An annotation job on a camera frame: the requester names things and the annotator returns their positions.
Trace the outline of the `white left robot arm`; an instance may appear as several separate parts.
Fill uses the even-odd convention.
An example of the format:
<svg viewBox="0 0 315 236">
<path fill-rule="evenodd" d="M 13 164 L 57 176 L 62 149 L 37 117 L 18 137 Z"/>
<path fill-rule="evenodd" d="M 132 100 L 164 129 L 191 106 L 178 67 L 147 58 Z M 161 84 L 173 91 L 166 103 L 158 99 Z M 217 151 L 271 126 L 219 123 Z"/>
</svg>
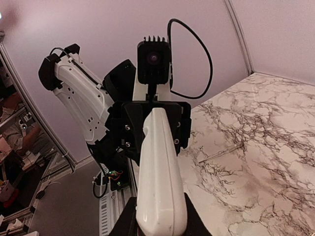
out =
<svg viewBox="0 0 315 236">
<path fill-rule="evenodd" d="M 77 44 L 63 48 L 60 55 L 51 52 L 38 75 L 80 125 L 104 175 L 96 184 L 120 190 L 131 184 L 128 160 L 139 164 L 144 158 L 143 125 L 150 112 L 166 112 L 171 147 L 179 153 L 189 143 L 191 106 L 171 100 L 171 50 L 166 42 L 140 42 L 137 64 L 126 59 L 104 79 L 85 66 L 79 52 Z"/>
</svg>

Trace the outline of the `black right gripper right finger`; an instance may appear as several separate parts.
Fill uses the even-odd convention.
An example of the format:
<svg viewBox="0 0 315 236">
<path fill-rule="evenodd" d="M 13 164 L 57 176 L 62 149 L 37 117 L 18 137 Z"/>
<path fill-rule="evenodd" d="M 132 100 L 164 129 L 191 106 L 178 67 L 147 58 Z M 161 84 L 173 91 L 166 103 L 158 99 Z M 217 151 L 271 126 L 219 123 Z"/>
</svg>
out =
<svg viewBox="0 0 315 236">
<path fill-rule="evenodd" d="M 185 193 L 188 221 L 184 236 L 212 236 L 207 230 L 187 193 Z"/>
</svg>

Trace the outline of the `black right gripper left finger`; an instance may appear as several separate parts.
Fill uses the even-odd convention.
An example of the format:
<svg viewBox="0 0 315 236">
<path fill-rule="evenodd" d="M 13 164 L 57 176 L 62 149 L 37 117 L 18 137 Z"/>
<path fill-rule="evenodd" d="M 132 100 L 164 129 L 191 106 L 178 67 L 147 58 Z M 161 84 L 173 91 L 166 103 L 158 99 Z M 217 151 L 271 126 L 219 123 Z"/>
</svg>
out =
<svg viewBox="0 0 315 236">
<path fill-rule="evenodd" d="M 124 207 L 117 223 L 115 224 L 116 236 L 136 236 L 136 197 L 131 197 Z"/>
</svg>

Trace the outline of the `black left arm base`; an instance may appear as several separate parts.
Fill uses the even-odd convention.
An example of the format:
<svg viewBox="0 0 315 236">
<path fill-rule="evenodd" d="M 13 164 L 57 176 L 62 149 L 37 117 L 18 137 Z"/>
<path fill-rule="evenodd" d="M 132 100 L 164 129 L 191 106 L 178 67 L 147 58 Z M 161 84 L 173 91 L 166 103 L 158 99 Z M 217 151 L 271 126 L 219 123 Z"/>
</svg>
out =
<svg viewBox="0 0 315 236">
<path fill-rule="evenodd" d="M 110 181 L 111 191 L 121 190 L 122 188 L 129 186 L 129 169 L 126 160 L 110 161 L 106 163 L 105 166 L 108 169 L 107 176 Z"/>
</svg>

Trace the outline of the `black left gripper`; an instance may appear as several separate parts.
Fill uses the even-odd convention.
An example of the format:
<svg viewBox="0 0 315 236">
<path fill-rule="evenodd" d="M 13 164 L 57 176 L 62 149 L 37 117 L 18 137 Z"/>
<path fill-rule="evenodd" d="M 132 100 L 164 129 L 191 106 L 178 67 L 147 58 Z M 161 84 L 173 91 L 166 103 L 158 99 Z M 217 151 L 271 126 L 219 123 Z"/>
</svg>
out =
<svg viewBox="0 0 315 236">
<path fill-rule="evenodd" d="M 118 101 L 109 109 L 106 122 L 115 144 L 126 156 L 140 161 L 144 140 L 143 124 L 153 108 L 163 108 L 169 121 L 176 154 L 188 146 L 191 131 L 191 105 L 181 101 Z"/>
</svg>

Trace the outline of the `white remote control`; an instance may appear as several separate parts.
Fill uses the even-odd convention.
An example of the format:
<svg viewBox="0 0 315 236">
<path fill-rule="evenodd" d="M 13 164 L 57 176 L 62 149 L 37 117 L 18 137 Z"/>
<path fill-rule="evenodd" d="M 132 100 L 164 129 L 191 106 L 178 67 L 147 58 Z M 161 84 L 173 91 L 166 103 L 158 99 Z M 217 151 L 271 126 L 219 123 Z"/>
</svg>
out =
<svg viewBox="0 0 315 236">
<path fill-rule="evenodd" d="M 181 236 L 188 213 L 177 154 L 165 109 L 154 108 L 143 124 L 136 220 L 146 236 Z"/>
</svg>

